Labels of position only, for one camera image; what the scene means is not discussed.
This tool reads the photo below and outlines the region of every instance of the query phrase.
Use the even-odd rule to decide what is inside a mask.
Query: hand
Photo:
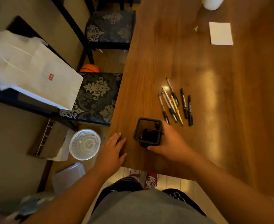
[[[171,125],[168,125],[166,121],[162,121],[162,124],[164,131],[162,144],[149,146],[147,149],[161,154],[169,160],[186,163],[188,157],[193,153],[193,150]]]
[[[110,137],[100,149],[95,161],[94,168],[107,179],[118,171],[127,156],[125,153],[119,157],[119,152],[126,142],[126,139],[122,139],[117,143],[120,136],[121,133],[118,133]]]

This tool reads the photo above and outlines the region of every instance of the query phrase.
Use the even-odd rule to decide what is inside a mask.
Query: wooden table
[[[192,179],[133,140],[138,118],[163,119],[168,76],[179,100],[180,88],[192,96],[194,125],[170,119],[186,142],[274,196],[274,0],[225,0],[216,11],[201,1],[142,0],[109,135],[127,138],[123,166]],[[209,22],[230,22],[234,45],[211,45]]]

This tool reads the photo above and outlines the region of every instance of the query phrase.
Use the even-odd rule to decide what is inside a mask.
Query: yellow pencil
[[[181,122],[181,124],[182,124],[182,126],[183,126],[183,125],[184,125],[184,124],[183,124],[183,120],[182,120],[182,118],[181,118],[181,116],[180,116],[179,109],[177,108],[176,103],[175,103],[174,98],[173,98],[172,95],[171,95],[171,100],[172,100],[173,105],[174,105],[174,107],[175,107],[175,109],[176,109],[176,113],[177,113],[177,115],[179,116],[180,122]]]

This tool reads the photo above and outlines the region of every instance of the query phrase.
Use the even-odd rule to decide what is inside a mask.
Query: gray shirt
[[[190,205],[157,189],[107,195],[91,215],[96,223],[214,223]]]

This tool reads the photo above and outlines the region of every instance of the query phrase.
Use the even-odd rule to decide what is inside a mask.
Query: chair seat
[[[83,77],[79,93],[71,111],[59,110],[63,118],[70,120],[109,125],[122,74],[80,72]]]
[[[85,36],[89,43],[131,43],[135,11],[94,12],[89,18]]]

